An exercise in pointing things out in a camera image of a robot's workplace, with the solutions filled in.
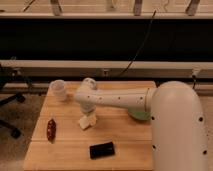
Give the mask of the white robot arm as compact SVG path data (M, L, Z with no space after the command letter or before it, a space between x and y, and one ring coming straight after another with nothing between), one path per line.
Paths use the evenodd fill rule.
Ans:
M74 99L85 114L97 105L149 113L154 171L208 171L204 113L189 85L169 81L157 88L101 90L95 80L86 78Z

